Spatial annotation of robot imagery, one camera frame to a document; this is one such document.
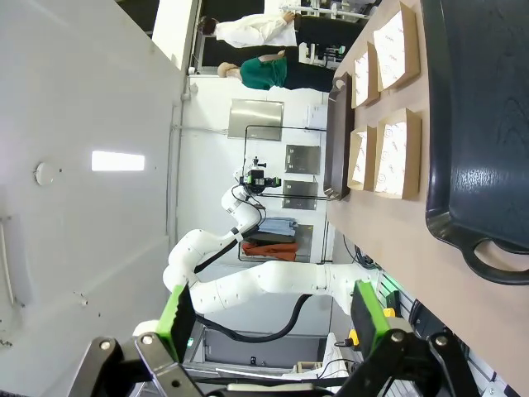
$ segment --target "hand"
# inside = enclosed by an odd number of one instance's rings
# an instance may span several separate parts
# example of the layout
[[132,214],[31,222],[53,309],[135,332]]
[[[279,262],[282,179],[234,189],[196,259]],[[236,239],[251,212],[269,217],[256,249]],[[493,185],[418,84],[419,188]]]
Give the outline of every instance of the hand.
[[294,20],[294,18],[296,17],[296,14],[294,14],[292,11],[286,11],[284,14],[283,14],[283,19],[285,22],[287,23],[290,23]]

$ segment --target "person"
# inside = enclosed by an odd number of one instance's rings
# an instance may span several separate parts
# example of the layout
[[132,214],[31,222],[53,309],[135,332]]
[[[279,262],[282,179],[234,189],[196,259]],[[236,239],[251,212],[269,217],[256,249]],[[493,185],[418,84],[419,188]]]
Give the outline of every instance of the person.
[[285,57],[284,50],[277,55],[262,55],[247,60],[241,67],[223,62],[217,73],[219,77],[237,78],[248,88],[312,88],[324,93],[331,91],[334,78],[334,70],[290,61]]
[[233,22],[202,17],[198,30],[236,48],[253,45],[296,46],[300,43],[345,46],[348,50],[364,25],[340,19],[284,14],[254,14]]

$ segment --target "white lab coat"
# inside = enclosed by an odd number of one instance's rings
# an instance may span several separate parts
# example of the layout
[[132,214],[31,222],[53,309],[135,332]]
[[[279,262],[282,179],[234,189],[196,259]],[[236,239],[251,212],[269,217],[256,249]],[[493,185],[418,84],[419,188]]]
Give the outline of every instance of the white lab coat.
[[294,23],[287,24],[282,14],[254,14],[233,22],[219,22],[215,32],[217,40],[236,48],[298,45]]

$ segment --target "person in green shirt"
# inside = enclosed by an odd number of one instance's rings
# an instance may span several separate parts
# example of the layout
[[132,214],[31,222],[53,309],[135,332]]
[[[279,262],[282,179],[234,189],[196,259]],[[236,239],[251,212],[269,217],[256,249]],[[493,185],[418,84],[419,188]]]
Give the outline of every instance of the person in green shirt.
[[223,62],[217,73],[219,77],[237,78],[248,88],[312,88],[323,93],[331,91],[334,78],[334,70],[290,61],[284,56],[284,50],[277,55],[262,55],[247,60],[241,67]]

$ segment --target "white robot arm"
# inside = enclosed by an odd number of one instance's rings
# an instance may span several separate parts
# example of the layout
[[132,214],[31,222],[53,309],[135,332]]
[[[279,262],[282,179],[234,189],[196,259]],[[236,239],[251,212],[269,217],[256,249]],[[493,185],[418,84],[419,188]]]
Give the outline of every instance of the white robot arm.
[[[206,314],[243,304],[262,294],[330,295],[350,314],[351,292],[357,280],[369,280],[369,272],[357,264],[324,264],[268,261],[220,279],[203,283],[194,273],[207,254],[218,252],[259,224],[260,211],[247,200],[242,185],[230,188],[222,197],[222,207],[237,221],[237,226],[218,237],[202,229],[187,233],[169,254],[164,284],[169,291],[175,285],[189,284],[193,306]],[[155,328],[156,322],[140,324],[135,335]]]

